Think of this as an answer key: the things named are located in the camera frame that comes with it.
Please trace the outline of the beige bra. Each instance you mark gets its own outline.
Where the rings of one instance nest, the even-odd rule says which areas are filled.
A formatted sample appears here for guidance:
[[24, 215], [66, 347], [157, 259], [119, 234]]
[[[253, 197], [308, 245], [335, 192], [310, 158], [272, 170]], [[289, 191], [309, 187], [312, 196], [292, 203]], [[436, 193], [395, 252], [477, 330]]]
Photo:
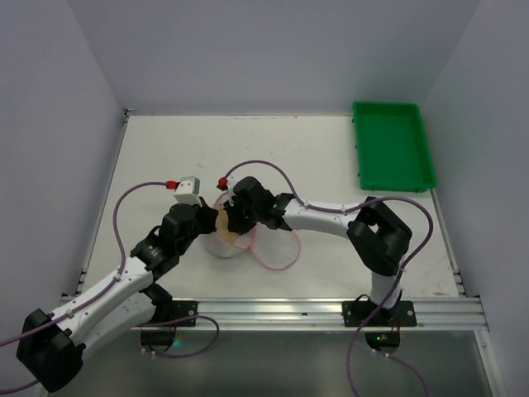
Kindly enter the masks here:
[[228, 230], [228, 215], [224, 209], [218, 211], [216, 219], [217, 235], [227, 244], [235, 245], [239, 235]]

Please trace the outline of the white mesh laundry bag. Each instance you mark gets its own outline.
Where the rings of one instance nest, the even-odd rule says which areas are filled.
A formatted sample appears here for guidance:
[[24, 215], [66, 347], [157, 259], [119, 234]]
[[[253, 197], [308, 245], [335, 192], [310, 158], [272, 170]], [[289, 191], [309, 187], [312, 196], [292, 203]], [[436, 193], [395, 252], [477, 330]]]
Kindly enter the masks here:
[[[218, 211], [224, 203], [214, 203]], [[201, 236], [204, 249], [221, 259], [235, 258], [249, 253], [262, 267], [272, 271], [283, 271], [292, 267], [300, 257], [301, 241], [296, 232], [274, 231], [258, 223], [244, 235], [239, 235], [235, 245], [225, 243], [217, 231]]]

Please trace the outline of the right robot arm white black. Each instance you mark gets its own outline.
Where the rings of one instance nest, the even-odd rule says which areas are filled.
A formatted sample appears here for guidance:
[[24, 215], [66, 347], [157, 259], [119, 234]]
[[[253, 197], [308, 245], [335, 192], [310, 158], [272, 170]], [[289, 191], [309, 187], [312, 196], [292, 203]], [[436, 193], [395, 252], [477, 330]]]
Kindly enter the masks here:
[[367, 302], [353, 304], [351, 314], [370, 326], [390, 326], [397, 322], [396, 306], [402, 289], [393, 287], [412, 237], [411, 229], [386, 204], [372, 203], [356, 215], [338, 208], [311, 209], [293, 194], [274, 195], [256, 178], [237, 180], [222, 177], [217, 187], [228, 193], [223, 204], [228, 230], [246, 234], [256, 225], [271, 230], [313, 231], [346, 238], [371, 271], [371, 291]]

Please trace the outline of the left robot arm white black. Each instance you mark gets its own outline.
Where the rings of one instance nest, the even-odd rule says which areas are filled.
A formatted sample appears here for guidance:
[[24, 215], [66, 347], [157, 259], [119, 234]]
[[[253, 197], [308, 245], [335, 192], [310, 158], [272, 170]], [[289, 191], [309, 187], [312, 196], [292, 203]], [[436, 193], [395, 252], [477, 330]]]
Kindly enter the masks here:
[[175, 204], [131, 254], [103, 280], [50, 312], [28, 314], [16, 357], [53, 393], [64, 388], [99, 347], [134, 327], [188, 326], [196, 309], [176, 309], [157, 281], [201, 235], [217, 230], [218, 211], [206, 204]]

